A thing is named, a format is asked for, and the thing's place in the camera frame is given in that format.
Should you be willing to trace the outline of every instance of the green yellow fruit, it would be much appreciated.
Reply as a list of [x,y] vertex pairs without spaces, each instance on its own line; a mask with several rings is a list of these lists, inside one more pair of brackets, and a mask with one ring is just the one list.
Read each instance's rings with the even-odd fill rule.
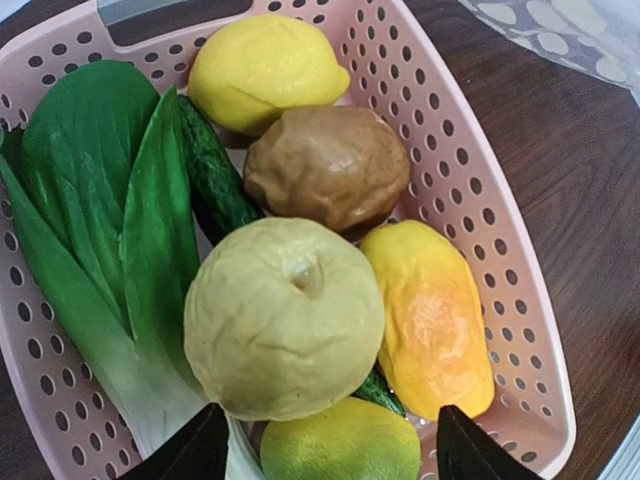
[[230,415],[290,420],[362,385],[384,324],[375,275],[356,247],[310,220],[265,218],[227,235],[200,267],[185,352]]
[[349,83],[319,28],[265,14],[233,22],[204,44],[187,94],[209,120],[260,136],[291,107],[333,104]]
[[384,296],[378,360],[413,413],[435,421],[445,405],[469,417],[495,395],[480,297],[469,265],[451,243],[417,221],[387,225],[361,244]]
[[304,419],[270,423],[260,461],[267,480],[415,480],[420,440],[404,418],[350,397]]

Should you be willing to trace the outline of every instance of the cucumber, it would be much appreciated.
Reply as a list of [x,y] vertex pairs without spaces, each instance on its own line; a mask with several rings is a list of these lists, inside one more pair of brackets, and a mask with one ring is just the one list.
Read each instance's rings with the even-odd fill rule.
[[375,367],[371,370],[362,386],[353,393],[353,396],[388,408],[403,417],[407,415],[407,411],[400,403],[400,400],[391,393],[387,380]]
[[242,177],[206,117],[185,95],[178,98],[191,184],[191,206],[209,242],[216,246],[233,230],[264,218],[244,192]]

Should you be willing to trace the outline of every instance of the wood grain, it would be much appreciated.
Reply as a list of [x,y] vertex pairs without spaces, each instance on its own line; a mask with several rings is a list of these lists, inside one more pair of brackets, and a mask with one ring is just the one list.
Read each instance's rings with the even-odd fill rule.
[[[0,45],[77,3],[33,0],[0,27]],[[547,281],[578,419],[557,478],[596,478],[640,413],[640,110],[625,90],[516,46],[455,0],[407,4],[493,145]],[[175,21],[161,20],[143,30]],[[0,478],[51,478],[4,365],[0,432]]]

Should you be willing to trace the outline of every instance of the dark brown wooden surface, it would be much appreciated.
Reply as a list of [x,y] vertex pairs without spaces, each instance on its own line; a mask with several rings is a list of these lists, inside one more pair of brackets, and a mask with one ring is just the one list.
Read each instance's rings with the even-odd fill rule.
[[[34,0],[0,26],[0,46],[77,3]],[[578,419],[557,478],[594,479],[640,413],[640,109],[625,90],[510,43],[455,0],[407,3],[492,143],[549,287]],[[4,365],[0,478],[51,478]]]

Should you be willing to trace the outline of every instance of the brown potato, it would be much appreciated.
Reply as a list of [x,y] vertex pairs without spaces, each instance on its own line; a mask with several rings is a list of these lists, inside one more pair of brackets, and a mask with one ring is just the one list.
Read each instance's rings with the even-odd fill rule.
[[275,215],[342,233],[384,221],[410,174],[404,144],[372,110],[300,107],[251,145],[244,187]]

